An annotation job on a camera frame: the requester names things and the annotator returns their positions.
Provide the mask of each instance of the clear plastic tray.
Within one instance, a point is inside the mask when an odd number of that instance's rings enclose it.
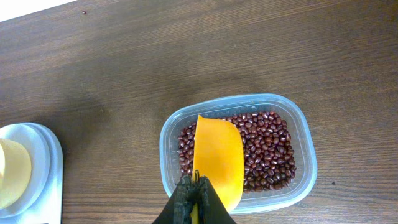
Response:
[[[255,111],[275,111],[286,120],[295,151],[296,177],[282,190],[243,193],[239,205],[230,214],[266,212],[293,205],[310,193],[317,179],[318,165],[307,120],[298,106],[275,94],[252,94],[218,98],[182,108],[165,122],[160,134],[160,168],[162,182],[168,196],[180,180],[178,141],[180,130],[197,120],[218,118]]]

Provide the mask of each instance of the cream colored bowl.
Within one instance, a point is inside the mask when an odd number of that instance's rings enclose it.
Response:
[[[0,139],[0,209],[4,209],[24,193],[32,173],[32,162],[18,142]]]

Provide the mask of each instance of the wood grain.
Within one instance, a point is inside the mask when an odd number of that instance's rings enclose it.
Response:
[[[59,137],[64,223],[151,223],[168,200],[165,120],[221,96],[276,93],[307,117],[317,182],[289,208],[233,218],[398,223],[397,10],[396,1],[89,0],[2,22],[0,126],[33,121]]]

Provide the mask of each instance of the white plate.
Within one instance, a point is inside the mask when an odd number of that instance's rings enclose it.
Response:
[[[32,175],[22,196],[7,208],[0,210],[0,218],[18,215],[29,208],[42,192],[50,169],[50,152],[43,135],[35,128],[11,124],[0,129],[0,138],[23,145],[32,161]]]

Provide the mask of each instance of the orange scraper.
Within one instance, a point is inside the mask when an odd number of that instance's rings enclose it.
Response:
[[[225,209],[232,211],[243,191],[243,145],[238,129],[230,122],[198,116],[193,170],[209,178]],[[191,213],[197,221],[197,206]]]

